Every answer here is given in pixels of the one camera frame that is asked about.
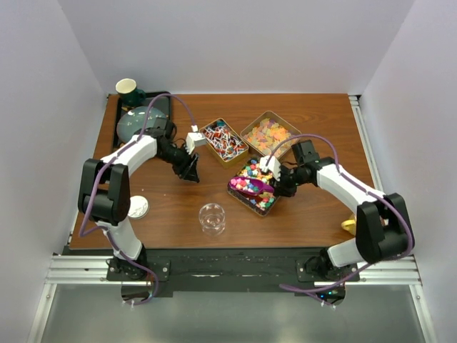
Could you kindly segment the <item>gold tin of star candies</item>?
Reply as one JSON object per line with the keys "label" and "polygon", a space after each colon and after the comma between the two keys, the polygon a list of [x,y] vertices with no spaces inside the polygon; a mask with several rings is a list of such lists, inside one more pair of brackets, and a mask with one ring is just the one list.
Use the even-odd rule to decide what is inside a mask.
{"label": "gold tin of star candies", "polygon": [[243,166],[228,181],[228,193],[259,216],[266,216],[279,197],[271,186],[273,174],[263,174],[259,166],[260,158],[250,156]]}

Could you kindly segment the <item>gold tin of lollipops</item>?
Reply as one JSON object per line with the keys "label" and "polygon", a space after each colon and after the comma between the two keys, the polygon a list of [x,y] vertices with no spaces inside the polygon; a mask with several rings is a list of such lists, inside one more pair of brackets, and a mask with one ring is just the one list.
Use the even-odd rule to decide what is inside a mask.
{"label": "gold tin of lollipops", "polygon": [[199,131],[206,138],[208,150],[224,169],[231,168],[248,156],[247,143],[224,119],[218,118]]}

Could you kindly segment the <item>magenta plastic scoop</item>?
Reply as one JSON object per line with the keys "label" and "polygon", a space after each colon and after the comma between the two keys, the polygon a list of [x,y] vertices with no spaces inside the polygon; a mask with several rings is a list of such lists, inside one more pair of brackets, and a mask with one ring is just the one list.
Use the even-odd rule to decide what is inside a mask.
{"label": "magenta plastic scoop", "polygon": [[234,176],[228,181],[228,189],[246,197],[272,197],[274,188],[256,178]]}

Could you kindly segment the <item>clear glass jar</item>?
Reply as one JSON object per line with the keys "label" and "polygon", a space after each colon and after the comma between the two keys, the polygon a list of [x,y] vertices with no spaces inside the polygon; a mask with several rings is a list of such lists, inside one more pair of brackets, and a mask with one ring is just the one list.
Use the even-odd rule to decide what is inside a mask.
{"label": "clear glass jar", "polygon": [[199,222],[203,233],[215,237],[226,228],[226,213],[220,204],[208,203],[199,210]]}

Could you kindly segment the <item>gold tin of gummy candies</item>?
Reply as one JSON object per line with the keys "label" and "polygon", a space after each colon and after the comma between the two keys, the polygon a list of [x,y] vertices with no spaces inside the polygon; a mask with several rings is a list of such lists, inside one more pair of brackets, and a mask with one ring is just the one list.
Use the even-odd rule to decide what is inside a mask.
{"label": "gold tin of gummy candies", "polygon": [[265,111],[241,130],[241,138],[249,151],[258,156],[269,155],[279,143],[301,132],[272,111]]}

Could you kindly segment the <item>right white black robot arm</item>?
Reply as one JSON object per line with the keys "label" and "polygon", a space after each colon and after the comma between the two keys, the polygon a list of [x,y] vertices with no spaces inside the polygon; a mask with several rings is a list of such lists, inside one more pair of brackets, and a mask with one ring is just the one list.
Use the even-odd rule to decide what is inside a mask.
{"label": "right white black robot arm", "polygon": [[333,281],[352,264],[375,264],[410,254],[415,240],[401,195],[384,194],[360,182],[346,172],[336,156],[319,156],[310,140],[295,143],[292,151],[295,163],[291,168],[275,156],[261,159],[261,171],[272,176],[274,194],[292,197],[299,186],[312,184],[332,194],[356,218],[355,237],[322,249],[305,263],[307,271]]}

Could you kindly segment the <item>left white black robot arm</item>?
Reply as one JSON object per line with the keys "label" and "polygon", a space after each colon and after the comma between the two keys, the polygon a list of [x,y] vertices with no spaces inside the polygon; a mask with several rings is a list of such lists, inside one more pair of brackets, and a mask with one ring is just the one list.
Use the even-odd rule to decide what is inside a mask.
{"label": "left white black robot arm", "polygon": [[83,165],[78,210],[84,218],[79,236],[101,231],[114,251],[115,272],[132,280],[152,277],[154,273],[128,216],[131,175],[146,161],[158,158],[170,164],[180,179],[199,181],[199,156],[195,149],[206,143],[206,137],[196,125],[181,146],[174,143],[175,135],[176,125],[169,119],[158,118],[153,126],[137,131],[119,150],[102,159],[87,159]]}

